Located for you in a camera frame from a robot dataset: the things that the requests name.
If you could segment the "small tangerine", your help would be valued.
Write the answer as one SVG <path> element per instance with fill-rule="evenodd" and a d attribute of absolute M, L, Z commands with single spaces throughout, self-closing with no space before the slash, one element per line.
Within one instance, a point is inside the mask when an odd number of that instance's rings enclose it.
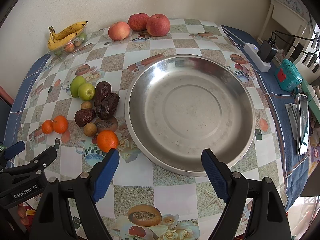
<path fill-rule="evenodd" d="M 46 120 L 43 122 L 42 126 L 41 126 L 42 132 L 44 134 L 50 134 L 54 131 L 53 129 L 53 122 L 52 120 Z"/>

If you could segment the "small longan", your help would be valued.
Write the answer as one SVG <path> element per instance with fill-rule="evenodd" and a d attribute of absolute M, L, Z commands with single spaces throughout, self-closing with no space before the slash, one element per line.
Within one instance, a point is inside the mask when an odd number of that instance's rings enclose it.
<path fill-rule="evenodd" d="M 90 101 L 85 101 L 80 107 L 81 109 L 92 109 L 92 103 Z"/>
<path fill-rule="evenodd" d="M 97 126 L 96 124 L 89 122 L 84 126 L 84 134 L 87 137 L 94 137 L 97 134 Z"/>

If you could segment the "right green jujube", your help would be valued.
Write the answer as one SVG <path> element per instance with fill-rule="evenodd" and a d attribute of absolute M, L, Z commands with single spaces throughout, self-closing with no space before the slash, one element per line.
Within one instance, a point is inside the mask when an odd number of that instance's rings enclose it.
<path fill-rule="evenodd" d="M 95 87 L 91 83 L 83 83 L 78 88 L 78 97 L 83 101 L 90 101 L 95 95 Z"/>

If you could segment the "green jujube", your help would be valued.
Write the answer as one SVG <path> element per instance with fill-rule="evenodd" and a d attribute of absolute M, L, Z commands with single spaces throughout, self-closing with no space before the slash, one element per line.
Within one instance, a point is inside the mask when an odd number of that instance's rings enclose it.
<path fill-rule="evenodd" d="M 79 87 L 86 82 L 83 76 L 76 76 L 71 83 L 70 90 L 73 98 L 78 98 Z"/>
<path fill-rule="evenodd" d="M 95 95 L 95 87 L 91 83 L 83 83 L 78 88 L 78 97 L 83 101 L 90 101 Z"/>

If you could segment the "smartphone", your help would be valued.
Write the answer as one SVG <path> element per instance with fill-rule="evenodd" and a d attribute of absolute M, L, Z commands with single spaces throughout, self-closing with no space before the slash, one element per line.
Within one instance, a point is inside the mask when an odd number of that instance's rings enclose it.
<path fill-rule="evenodd" d="M 304 94 L 297 94 L 298 110 L 298 139 L 297 154 L 303 155 L 308 151 L 309 143 L 309 107 L 308 97 Z"/>

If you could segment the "left green jujube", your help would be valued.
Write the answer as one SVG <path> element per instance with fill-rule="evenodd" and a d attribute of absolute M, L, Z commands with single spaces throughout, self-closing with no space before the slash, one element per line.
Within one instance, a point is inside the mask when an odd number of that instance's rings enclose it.
<path fill-rule="evenodd" d="M 73 98 L 78 98 L 79 87 L 86 82 L 83 76 L 76 76 L 71 83 L 70 90 Z"/>

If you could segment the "lower yellow banana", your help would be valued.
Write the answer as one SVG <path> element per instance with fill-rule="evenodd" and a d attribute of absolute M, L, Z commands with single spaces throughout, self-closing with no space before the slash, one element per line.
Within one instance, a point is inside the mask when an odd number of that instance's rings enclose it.
<path fill-rule="evenodd" d="M 61 40 L 56 40 L 55 38 L 53 38 L 53 34 L 50 32 L 47 47 L 49 50 L 55 50 L 57 48 L 63 47 L 65 44 L 75 39 L 77 35 L 80 34 L 82 31 L 83 29 L 80 31 L 77 31 L 76 33 L 69 34 L 67 37 Z"/>

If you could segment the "yellow banana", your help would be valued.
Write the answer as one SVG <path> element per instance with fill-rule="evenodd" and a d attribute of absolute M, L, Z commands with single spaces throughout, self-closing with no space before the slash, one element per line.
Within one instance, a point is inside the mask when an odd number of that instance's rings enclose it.
<path fill-rule="evenodd" d="M 47 47 L 49 50 L 55 50 L 57 48 L 63 47 L 65 44 L 75 39 L 77 35 L 80 34 L 82 31 L 83 29 L 80 31 L 77 31 L 76 33 L 69 34 L 67 37 L 61 40 L 56 40 L 55 38 L 53 38 L 53 34 L 50 32 Z"/>
<path fill-rule="evenodd" d="M 87 21 L 81 21 L 68 26 L 67 28 L 63 29 L 59 33 L 55 32 L 53 26 L 49 27 L 49 30 L 53 34 L 53 38 L 55 38 L 56 40 L 61 40 L 67 37 L 69 34 L 76 33 L 77 31 L 84 29 L 86 25 L 87 25 Z"/>

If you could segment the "upper yellow banana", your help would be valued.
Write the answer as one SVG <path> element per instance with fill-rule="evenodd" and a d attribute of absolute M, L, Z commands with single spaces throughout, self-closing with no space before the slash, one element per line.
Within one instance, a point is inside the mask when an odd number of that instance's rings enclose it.
<path fill-rule="evenodd" d="M 53 34 L 53 38 L 55 38 L 56 40 L 61 40 L 67 37 L 69 34 L 76 33 L 77 31 L 84 29 L 86 25 L 87 25 L 87 21 L 81 21 L 68 26 L 67 28 L 63 29 L 59 33 L 55 32 L 53 26 L 49 27 L 49 30 Z"/>

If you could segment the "teal box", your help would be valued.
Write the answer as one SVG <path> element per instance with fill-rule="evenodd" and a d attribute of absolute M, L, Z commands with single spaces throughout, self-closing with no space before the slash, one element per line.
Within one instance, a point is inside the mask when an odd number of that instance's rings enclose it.
<path fill-rule="evenodd" d="M 281 89 L 287 92 L 291 92 L 303 81 L 297 67 L 288 59 L 283 59 L 274 75 Z"/>

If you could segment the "large steel round tray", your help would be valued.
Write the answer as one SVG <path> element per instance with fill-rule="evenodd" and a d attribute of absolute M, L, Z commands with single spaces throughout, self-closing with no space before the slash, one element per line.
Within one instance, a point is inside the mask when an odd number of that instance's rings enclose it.
<path fill-rule="evenodd" d="M 183 176 L 205 176 L 203 150 L 232 167 L 253 141 L 255 111 L 247 88 L 229 68 L 197 55 L 148 64 L 131 82 L 124 109 L 138 149 Z"/>

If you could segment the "pale pink apple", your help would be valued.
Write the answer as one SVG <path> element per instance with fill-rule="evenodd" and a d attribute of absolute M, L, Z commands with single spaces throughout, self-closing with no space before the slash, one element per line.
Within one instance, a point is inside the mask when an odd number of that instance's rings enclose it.
<path fill-rule="evenodd" d="M 123 21 L 112 24 L 108 29 L 109 38 L 114 41 L 121 41 L 130 34 L 130 26 Z"/>

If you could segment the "red apple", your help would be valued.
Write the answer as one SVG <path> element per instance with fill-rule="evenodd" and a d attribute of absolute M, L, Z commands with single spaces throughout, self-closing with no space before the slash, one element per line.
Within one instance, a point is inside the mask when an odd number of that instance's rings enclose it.
<path fill-rule="evenodd" d="M 163 14 L 152 15 L 146 23 L 146 30 L 151 36 L 165 36 L 170 30 L 170 21 Z"/>
<path fill-rule="evenodd" d="M 145 13 L 133 14 L 129 17 L 128 25 L 133 31 L 145 31 L 149 18 Z"/>

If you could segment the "right red apple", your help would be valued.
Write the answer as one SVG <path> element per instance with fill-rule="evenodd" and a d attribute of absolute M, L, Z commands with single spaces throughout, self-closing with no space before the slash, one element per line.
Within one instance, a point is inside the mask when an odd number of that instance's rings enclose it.
<path fill-rule="evenodd" d="M 152 15 L 146 23 L 146 30 L 151 36 L 165 36 L 170 30 L 170 21 L 163 14 Z"/>

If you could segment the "white wooden chair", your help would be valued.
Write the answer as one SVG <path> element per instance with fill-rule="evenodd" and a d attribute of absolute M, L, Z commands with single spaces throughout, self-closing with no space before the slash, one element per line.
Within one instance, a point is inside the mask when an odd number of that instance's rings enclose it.
<path fill-rule="evenodd" d="M 314 20 L 308 21 L 278 0 L 271 0 L 270 7 L 258 36 L 263 42 L 263 34 L 270 21 L 275 20 L 293 38 L 284 58 L 292 60 L 303 79 L 311 84 L 319 78 L 319 26 Z"/>

